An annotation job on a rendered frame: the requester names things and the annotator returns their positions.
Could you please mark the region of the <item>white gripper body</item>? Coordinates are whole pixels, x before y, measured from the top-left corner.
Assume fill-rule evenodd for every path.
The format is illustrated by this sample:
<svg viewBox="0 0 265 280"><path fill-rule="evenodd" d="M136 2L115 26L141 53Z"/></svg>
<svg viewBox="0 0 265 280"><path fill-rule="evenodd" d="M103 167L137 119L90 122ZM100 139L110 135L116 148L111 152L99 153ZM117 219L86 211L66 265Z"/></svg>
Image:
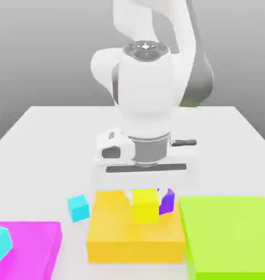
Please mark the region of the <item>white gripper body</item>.
<svg viewBox="0 0 265 280"><path fill-rule="evenodd" d="M155 166L140 167L94 160L98 191L195 188L199 178L197 152L169 152Z"/></svg>

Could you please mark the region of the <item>small yellow cube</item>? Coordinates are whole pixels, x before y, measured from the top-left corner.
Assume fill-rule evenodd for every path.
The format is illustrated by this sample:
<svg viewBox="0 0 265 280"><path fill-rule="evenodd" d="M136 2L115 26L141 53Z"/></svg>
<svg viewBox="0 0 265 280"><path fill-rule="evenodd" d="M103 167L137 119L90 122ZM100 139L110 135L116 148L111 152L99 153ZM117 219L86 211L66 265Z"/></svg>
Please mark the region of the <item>small yellow cube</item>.
<svg viewBox="0 0 265 280"><path fill-rule="evenodd" d="M156 189L132 191L133 221L156 223L159 220L159 200Z"/></svg>

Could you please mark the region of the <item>small purple cube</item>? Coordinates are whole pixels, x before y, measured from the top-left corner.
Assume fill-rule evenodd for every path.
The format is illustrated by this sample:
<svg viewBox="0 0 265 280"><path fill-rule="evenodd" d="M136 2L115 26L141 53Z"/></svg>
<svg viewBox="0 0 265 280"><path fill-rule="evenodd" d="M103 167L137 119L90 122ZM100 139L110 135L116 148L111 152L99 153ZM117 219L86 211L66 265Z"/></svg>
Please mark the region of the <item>small purple cube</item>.
<svg viewBox="0 0 265 280"><path fill-rule="evenodd" d="M168 189L165 196L162 197L159 205L159 215L171 213L174 211L175 193L172 189Z"/></svg>

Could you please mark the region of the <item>large orange box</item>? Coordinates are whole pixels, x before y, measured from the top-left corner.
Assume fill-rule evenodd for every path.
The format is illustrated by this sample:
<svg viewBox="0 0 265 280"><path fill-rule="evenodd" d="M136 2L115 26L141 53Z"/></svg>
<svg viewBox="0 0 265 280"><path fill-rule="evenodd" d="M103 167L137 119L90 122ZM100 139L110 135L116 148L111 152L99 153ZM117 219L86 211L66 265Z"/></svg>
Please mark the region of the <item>large orange box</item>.
<svg viewBox="0 0 265 280"><path fill-rule="evenodd" d="M182 263L185 236L178 206L157 223L135 223L122 191L96 192L87 252L89 263Z"/></svg>

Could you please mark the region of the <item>large green box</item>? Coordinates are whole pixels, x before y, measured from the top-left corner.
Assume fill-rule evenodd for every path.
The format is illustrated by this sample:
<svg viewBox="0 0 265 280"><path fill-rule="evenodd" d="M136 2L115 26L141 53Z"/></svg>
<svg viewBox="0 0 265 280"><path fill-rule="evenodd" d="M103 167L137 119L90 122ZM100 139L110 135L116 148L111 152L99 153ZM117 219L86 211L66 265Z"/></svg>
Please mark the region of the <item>large green box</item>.
<svg viewBox="0 0 265 280"><path fill-rule="evenodd" d="M182 196L189 280L265 280L265 197Z"/></svg>

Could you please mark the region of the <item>large magenta box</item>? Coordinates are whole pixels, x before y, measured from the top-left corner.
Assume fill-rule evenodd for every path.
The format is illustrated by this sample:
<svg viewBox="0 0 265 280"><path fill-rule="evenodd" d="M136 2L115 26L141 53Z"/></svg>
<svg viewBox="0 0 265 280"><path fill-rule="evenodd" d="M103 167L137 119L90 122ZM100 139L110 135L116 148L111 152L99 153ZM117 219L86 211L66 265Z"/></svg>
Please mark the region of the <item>large magenta box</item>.
<svg viewBox="0 0 265 280"><path fill-rule="evenodd" d="M0 261L0 280L51 280L62 242L58 221L0 221L13 247Z"/></svg>

